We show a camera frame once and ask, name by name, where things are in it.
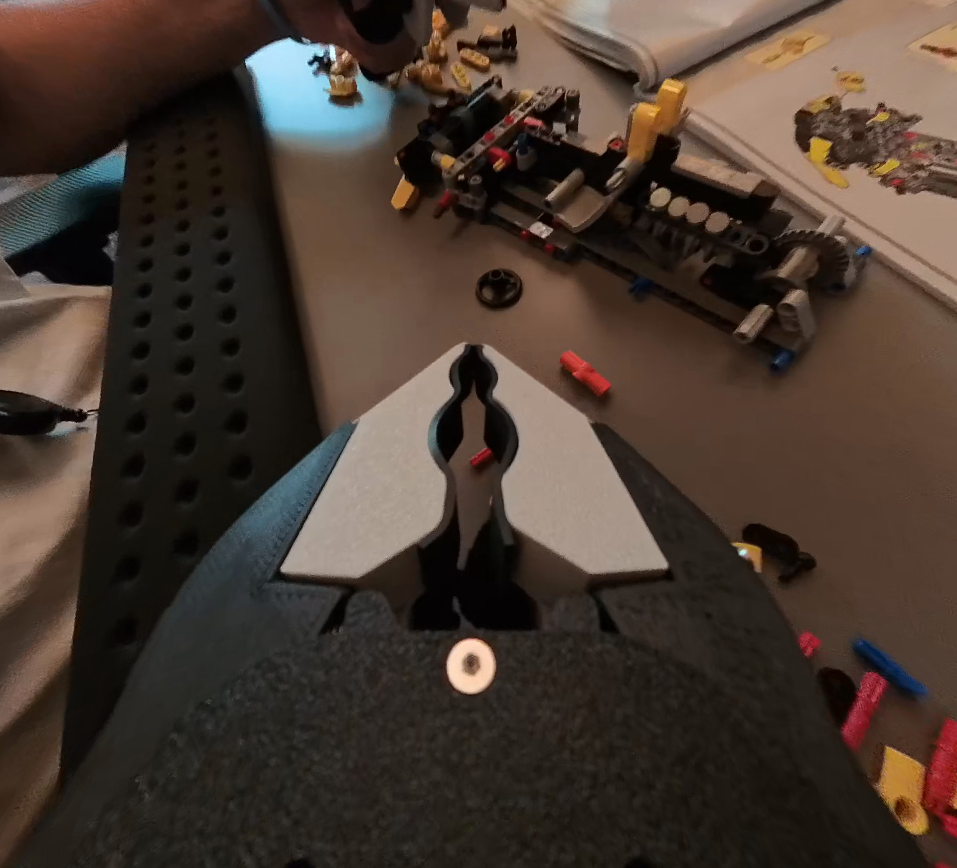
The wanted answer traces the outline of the black lego connector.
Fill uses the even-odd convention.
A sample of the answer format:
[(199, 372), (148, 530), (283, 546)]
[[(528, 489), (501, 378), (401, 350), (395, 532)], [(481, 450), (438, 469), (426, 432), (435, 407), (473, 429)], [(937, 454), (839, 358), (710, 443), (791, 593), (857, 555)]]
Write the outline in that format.
[(777, 565), (779, 584), (790, 584), (817, 567), (816, 558), (803, 551), (796, 539), (771, 527), (747, 524), (742, 530), (742, 537), (744, 543), (759, 548), (763, 556), (770, 557)]

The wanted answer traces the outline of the red lego axle pin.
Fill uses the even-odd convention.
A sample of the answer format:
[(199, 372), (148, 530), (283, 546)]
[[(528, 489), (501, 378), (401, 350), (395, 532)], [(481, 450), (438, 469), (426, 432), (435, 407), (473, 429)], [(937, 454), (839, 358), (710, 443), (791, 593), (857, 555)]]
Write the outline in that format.
[(612, 384), (575, 352), (563, 352), (559, 362), (564, 372), (585, 386), (594, 396), (604, 397), (611, 390)]

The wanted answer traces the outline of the yellow lego connector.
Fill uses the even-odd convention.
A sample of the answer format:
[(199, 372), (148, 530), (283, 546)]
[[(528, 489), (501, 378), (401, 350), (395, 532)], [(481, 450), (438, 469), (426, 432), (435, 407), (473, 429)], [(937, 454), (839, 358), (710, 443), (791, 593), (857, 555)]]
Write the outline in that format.
[(924, 805), (926, 767), (890, 745), (882, 748), (876, 790), (897, 823), (912, 837), (924, 837), (930, 820)]

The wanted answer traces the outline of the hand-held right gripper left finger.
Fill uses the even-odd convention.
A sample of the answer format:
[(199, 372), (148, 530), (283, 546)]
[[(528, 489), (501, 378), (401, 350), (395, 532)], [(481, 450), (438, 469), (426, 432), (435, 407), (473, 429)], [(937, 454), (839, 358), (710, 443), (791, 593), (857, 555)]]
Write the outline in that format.
[(461, 552), (451, 468), (474, 347), (447, 350), (349, 426), (280, 567), (293, 580), (454, 580)]

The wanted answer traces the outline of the person's left forearm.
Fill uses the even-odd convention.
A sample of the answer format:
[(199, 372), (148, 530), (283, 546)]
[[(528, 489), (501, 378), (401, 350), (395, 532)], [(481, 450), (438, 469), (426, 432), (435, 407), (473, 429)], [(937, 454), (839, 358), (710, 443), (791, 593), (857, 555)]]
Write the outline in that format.
[(2, 177), (100, 156), (268, 37), (256, 0), (2, 0)]

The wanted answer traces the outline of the black lego steering wheel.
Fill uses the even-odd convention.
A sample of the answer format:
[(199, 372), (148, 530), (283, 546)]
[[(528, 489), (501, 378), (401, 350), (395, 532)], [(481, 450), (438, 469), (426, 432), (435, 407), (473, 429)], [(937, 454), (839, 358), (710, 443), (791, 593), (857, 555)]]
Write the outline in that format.
[(519, 274), (508, 268), (493, 268), (486, 271), (476, 282), (475, 295), (478, 302), (492, 310), (507, 309), (521, 298), (523, 283)]

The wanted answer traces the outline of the pile of yellow black lego pieces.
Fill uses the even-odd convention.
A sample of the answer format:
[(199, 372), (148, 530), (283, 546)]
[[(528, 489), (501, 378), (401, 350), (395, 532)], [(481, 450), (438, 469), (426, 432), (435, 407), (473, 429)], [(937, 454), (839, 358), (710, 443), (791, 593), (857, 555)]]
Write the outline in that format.
[[(390, 90), (410, 83), (419, 90), (441, 98), (463, 97), (474, 90), (473, 74), (486, 74), (499, 63), (518, 58), (518, 31), (511, 25), (485, 24), (474, 39), (453, 37), (453, 27), (446, 13), (435, 7), (432, 34), (420, 56), (390, 72), (377, 83)], [(315, 78), (325, 78), (326, 94), (336, 105), (353, 105), (360, 101), (360, 77), (373, 80), (371, 73), (360, 68), (345, 49), (327, 47), (314, 52), (307, 66)]]

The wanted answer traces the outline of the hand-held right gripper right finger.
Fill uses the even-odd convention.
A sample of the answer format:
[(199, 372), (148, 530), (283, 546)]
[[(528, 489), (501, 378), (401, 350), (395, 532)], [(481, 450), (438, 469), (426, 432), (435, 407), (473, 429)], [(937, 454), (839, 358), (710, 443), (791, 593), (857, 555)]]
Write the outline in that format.
[(579, 409), (495, 348), (490, 400), (517, 435), (501, 458), (501, 503), (517, 539), (516, 580), (643, 580), (668, 562)]

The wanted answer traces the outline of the lego car chassis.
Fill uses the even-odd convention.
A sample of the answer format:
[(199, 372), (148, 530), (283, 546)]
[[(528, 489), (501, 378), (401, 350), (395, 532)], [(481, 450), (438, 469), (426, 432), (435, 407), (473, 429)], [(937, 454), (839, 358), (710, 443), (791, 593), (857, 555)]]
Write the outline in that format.
[(493, 224), (561, 262), (584, 259), (700, 318), (784, 372), (817, 334), (815, 295), (854, 287), (872, 250), (832, 216), (802, 227), (752, 171), (689, 153), (687, 86), (666, 80), (602, 146), (579, 132), (580, 93), (506, 88), (495, 75), (430, 105), (394, 161), (406, 210)]

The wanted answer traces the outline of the lego instruction booklet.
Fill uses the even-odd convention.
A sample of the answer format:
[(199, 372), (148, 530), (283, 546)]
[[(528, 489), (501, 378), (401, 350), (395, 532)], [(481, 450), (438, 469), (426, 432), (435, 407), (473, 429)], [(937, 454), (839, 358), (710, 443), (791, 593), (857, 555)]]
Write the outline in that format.
[(838, 215), (956, 298), (955, 0), (529, 0), (568, 46), (653, 91), (692, 72), (691, 132)]

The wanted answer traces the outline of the pile of red blue pins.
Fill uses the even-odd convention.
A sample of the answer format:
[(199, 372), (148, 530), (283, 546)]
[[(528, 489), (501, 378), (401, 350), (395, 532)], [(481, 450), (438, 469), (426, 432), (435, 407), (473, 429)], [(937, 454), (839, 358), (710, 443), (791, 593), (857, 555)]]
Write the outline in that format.
[[(864, 668), (857, 681), (853, 680), (847, 672), (823, 664), (817, 667), (815, 673), (831, 718), (839, 729), (842, 742), (852, 754), (861, 756), (889, 693), (920, 703), (928, 696), (929, 690), (927, 685), (919, 682), (899, 660), (891, 657), (871, 640), (857, 636), (852, 640), (851, 649)], [(883, 742), (878, 745), (875, 776), (871, 783), (875, 790), (882, 748), (885, 745), (889, 744)], [(951, 841), (955, 841), (956, 721), (954, 717), (944, 717), (941, 720), (936, 735), (930, 743), (927, 760), (914, 759), (927, 769), (924, 805), (930, 820), (930, 831), (928, 835), (920, 838), (906, 833), (911, 838), (922, 839), (928, 838), (932, 830), (938, 829)]]

